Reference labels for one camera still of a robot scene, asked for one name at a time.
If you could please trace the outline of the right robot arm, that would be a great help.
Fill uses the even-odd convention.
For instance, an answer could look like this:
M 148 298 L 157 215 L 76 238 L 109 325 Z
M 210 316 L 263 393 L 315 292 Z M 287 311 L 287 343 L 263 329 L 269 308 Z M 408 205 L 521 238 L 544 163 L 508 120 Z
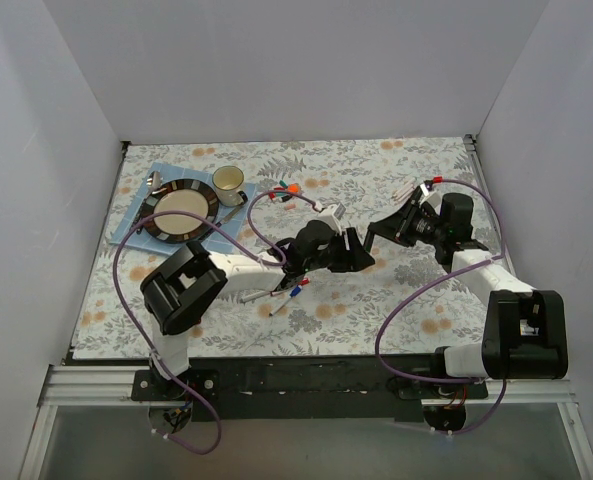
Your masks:
M 520 281 L 475 240 L 473 208 L 465 194 L 448 193 L 434 207 L 416 190 L 398 211 L 368 226 L 366 248 L 375 237 L 405 247 L 418 242 L 433 246 L 445 279 L 461 281 L 487 308 L 481 341 L 438 348 L 425 381 L 447 398 L 465 383 L 487 378 L 563 378 L 568 353 L 561 295 Z

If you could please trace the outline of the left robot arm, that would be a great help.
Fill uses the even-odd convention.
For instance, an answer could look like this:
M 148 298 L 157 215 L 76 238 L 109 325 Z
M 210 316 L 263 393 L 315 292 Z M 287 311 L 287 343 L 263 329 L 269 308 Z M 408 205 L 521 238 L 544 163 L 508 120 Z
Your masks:
M 338 230 L 321 220 L 308 222 L 294 238 L 278 241 L 258 261 L 188 242 L 140 285 L 145 307 L 155 320 L 154 387 L 169 400 L 187 392 L 188 331 L 201 322 L 217 298 L 247 290 L 282 292 L 315 270 L 355 273 L 374 264 L 355 228 Z

